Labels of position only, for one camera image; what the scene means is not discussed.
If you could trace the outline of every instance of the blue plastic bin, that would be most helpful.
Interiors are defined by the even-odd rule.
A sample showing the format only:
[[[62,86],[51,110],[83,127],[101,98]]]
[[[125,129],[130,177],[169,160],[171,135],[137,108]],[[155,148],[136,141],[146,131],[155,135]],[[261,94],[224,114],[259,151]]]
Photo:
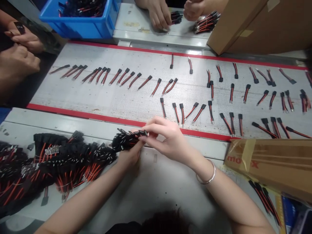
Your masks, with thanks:
[[[122,0],[107,0],[102,17],[59,17],[59,2],[49,0],[41,11],[39,19],[48,23],[63,38],[111,38]]]

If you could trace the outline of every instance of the cardboard box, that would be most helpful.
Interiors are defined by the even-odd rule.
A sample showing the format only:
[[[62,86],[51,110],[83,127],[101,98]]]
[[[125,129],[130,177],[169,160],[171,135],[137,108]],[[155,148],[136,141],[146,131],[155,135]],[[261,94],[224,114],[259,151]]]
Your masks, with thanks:
[[[229,0],[207,45],[218,55],[276,54],[312,46],[311,0]]]
[[[224,164],[273,189],[312,202],[312,140],[233,140]]]

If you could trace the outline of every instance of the silver bangle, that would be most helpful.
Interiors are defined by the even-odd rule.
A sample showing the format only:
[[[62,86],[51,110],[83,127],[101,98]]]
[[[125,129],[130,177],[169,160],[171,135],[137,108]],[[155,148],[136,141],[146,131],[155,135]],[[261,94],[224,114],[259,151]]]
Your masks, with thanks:
[[[202,182],[202,181],[199,180],[197,174],[195,173],[196,179],[198,180],[198,182],[199,182],[200,184],[204,184],[204,185],[205,185],[205,184],[209,184],[209,183],[214,179],[214,176],[215,176],[215,164],[214,164],[213,161],[211,161],[210,159],[207,159],[207,160],[210,161],[211,164],[212,164],[212,166],[214,167],[214,173],[213,173],[213,175],[211,176],[211,178],[210,178],[207,182]]]

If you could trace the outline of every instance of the pile of wire harnesses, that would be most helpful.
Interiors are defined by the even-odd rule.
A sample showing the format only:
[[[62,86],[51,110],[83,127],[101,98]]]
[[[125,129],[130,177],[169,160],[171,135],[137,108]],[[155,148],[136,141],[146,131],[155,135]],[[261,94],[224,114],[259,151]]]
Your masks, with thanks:
[[[194,25],[194,34],[211,32],[218,22],[220,15],[214,11],[208,16],[200,17]]]

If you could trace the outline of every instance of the worker's hand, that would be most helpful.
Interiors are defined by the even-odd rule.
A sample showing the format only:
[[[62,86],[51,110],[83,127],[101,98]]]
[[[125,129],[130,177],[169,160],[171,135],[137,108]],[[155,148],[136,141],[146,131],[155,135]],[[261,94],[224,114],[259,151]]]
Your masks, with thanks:
[[[27,47],[27,49],[32,53],[41,53],[44,49],[43,44],[39,40],[39,38],[33,34],[28,28],[25,27],[25,34],[21,35],[18,29],[16,28],[14,22],[10,22],[8,27],[8,31],[5,34],[12,39],[12,41],[16,43],[20,43],[23,46]]]
[[[0,79],[22,79],[36,73],[40,59],[35,57],[26,47],[14,44],[0,53]]]
[[[154,28],[169,29],[171,13],[165,0],[147,0],[147,9]]]
[[[121,151],[119,153],[117,165],[127,170],[134,166],[140,157],[140,150],[145,142],[138,141],[130,150]]]
[[[202,157],[200,152],[186,141],[176,123],[155,116],[146,123],[142,130],[146,130],[149,135],[141,136],[139,139],[145,141],[171,160],[191,166],[193,160]],[[158,134],[163,135],[166,139],[162,142],[157,140]]]
[[[184,4],[183,14],[188,21],[196,21],[204,15],[204,10],[209,4],[207,0],[187,0]]]

